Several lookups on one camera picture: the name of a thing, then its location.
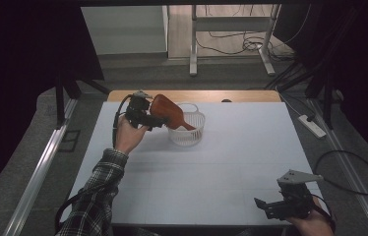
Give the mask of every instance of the wooden table edge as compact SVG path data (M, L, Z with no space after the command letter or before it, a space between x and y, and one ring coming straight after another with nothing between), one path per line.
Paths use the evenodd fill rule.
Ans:
M113 90L107 101L121 101L135 90ZM281 102L278 92L274 90L144 90L155 97L163 94L174 102L222 102L229 99L232 102Z

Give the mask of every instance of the plaid shirt sleeve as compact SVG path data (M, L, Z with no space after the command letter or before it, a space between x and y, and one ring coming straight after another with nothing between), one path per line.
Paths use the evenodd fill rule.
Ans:
M97 187L90 194L83 194L73 204L70 215L56 235L111 235L111 205L118 193L117 186L123 177L127 159L128 156L119 150L108 148L104 151L103 158L79 193L102 184L113 184L100 189Z

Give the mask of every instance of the wall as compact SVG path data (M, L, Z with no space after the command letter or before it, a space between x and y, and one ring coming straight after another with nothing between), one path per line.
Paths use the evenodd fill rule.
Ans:
M82 11L98 55L166 52L165 7L84 7Z

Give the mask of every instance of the metal stand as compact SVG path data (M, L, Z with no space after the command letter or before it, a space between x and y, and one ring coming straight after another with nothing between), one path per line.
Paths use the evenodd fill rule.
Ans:
M190 54L190 76L197 75L197 31L266 31L262 46L258 50L269 76L276 74L268 55L268 44L273 35L276 15L280 5L275 5L271 17L197 17L197 6L192 6L192 40Z
M99 85L95 81L86 79L78 74L72 73L73 76L78 78L80 81L86 83L87 85L101 91L104 94L109 95L111 90ZM56 130L61 129L61 126L65 122L65 112L64 112L64 89L72 99L77 99L81 95L81 90L78 87L74 78L68 78L69 76L57 76L55 79L55 95L56 95L56 116L57 125Z

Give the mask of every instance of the person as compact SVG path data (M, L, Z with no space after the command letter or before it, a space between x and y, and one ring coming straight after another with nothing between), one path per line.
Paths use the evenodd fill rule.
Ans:
M124 116L119 118L115 147L104 151L80 193L104 183L114 184L82 195L73 204L70 215L56 235L112 235L111 206L118 193L117 186L124 175L129 153L141 142L148 128L142 126L135 129ZM312 211L305 219L291 217L287 220L297 227L302 236L334 235L329 223L316 211Z

